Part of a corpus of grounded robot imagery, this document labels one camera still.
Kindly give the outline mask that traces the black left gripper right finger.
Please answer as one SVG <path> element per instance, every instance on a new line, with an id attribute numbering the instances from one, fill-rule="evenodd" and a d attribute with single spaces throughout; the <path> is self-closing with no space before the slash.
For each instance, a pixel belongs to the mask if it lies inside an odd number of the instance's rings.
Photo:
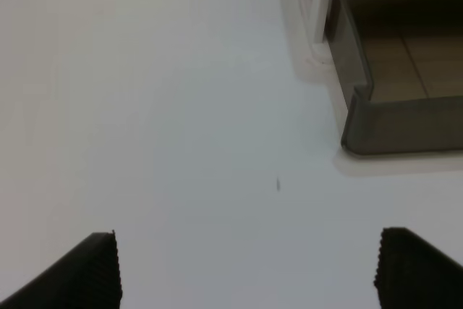
<path id="1" fill-rule="evenodd" d="M 382 308 L 462 307 L 462 265 L 404 227 L 381 232 L 373 284 Z"/>

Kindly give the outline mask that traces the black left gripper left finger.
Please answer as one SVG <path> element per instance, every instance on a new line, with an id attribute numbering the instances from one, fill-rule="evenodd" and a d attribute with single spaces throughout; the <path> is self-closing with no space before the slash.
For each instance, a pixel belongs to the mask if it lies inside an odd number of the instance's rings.
<path id="1" fill-rule="evenodd" d="M 21 289 L 2 308 L 120 308 L 115 232 L 95 232 Z"/>

